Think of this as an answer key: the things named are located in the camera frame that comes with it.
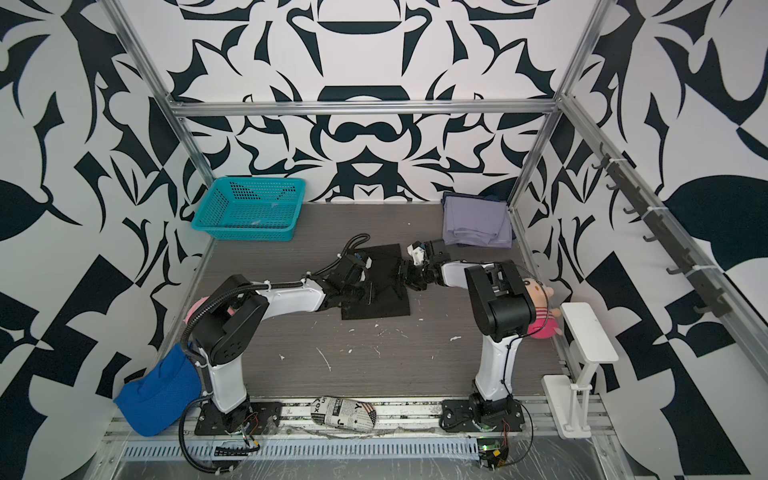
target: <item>gray wooden floor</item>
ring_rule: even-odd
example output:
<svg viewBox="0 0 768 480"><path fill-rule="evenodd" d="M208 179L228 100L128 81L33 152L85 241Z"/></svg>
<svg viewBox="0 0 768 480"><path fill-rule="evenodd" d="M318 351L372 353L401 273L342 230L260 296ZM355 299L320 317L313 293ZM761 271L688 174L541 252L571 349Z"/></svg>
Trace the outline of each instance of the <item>gray wooden floor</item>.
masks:
<svg viewBox="0 0 768 480"><path fill-rule="evenodd" d="M367 245L442 236L440 205L305 204L290 242L220 241L197 296L229 275L248 280L294 281L330 263L354 234ZM454 260L512 260L511 250L451 247ZM338 309L265 320L243 354L243 376L253 396L467 395L480 364L482 335L466 290L431 285L409 290L411 316L342 321ZM541 376L561 373L551 340L528 338L515 361L513 389L543 394Z"/></svg>

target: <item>teal plastic basket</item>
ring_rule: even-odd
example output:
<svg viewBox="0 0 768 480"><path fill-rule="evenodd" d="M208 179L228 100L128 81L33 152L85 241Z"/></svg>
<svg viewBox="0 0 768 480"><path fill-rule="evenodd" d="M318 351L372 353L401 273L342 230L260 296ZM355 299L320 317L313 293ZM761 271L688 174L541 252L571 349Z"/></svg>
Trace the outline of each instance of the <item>teal plastic basket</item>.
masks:
<svg viewBox="0 0 768 480"><path fill-rule="evenodd" d="M205 194L192 228L219 240L293 238L304 200L300 178L221 177Z"/></svg>

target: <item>purple towel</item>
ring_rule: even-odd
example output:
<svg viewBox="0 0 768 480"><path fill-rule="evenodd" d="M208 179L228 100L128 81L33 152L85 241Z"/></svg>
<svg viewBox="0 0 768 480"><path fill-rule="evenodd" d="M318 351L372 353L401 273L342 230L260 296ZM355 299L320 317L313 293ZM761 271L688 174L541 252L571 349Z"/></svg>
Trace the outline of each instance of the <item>purple towel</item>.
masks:
<svg viewBox="0 0 768 480"><path fill-rule="evenodd" d="M446 245L511 248L512 225L507 205L477 198L447 197L442 238Z"/></svg>

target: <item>black mounting plate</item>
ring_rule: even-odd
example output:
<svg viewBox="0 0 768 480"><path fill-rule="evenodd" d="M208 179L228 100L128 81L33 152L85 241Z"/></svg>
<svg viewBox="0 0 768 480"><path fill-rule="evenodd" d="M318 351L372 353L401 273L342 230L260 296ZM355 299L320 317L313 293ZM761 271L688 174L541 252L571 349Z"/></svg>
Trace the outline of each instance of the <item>black mounting plate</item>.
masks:
<svg viewBox="0 0 768 480"><path fill-rule="evenodd" d="M525 423L525 417L523 417L522 408L515 402L512 406L511 413L499 416L493 423L486 425L488 428L480 428L473 418L474 412L472 411L472 405L469 399L461 400L443 400L442 403L443 421L445 425L453 425L457 419L466 419L454 425L450 428L444 429L446 432L501 432L503 429L503 421L509 424L510 432L522 432L523 424Z"/></svg>
<svg viewBox="0 0 768 480"><path fill-rule="evenodd" d="M269 424L270 417L273 417L273 423L280 423L280 412L283 404L280 402L251 402L241 403L235 410L227 414L222 414L212 402L208 402L200 409L200 416L197 418L197 425L194 429L195 435L227 435L228 433L240 430L245 418L253 410L257 413L259 419L258 426L253 430L253 435L261 435Z"/></svg>

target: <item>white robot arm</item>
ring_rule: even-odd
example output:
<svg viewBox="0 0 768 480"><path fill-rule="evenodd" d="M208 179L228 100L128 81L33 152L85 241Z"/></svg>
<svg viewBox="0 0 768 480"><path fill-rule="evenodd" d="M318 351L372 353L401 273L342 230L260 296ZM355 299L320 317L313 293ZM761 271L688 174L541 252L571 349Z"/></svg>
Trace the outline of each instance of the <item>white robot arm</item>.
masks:
<svg viewBox="0 0 768 480"><path fill-rule="evenodd" d="M511 263L450 261L442 241L421 244L421 265L404 262L402 281L415 290L428 283L469 290L472 311L483 333L480 370L475 377L476 415L503 411L511 400L515 354L535 308ZM293 312L315 312L366 298L366 273L372 267L363 253L339 260L293 283L251 283L241 275L227 279L190 318L180 344L200 367L206 394L224 415L247 401L241 353L261 320ZM189 349L190 335L194 348Z"/></svg>

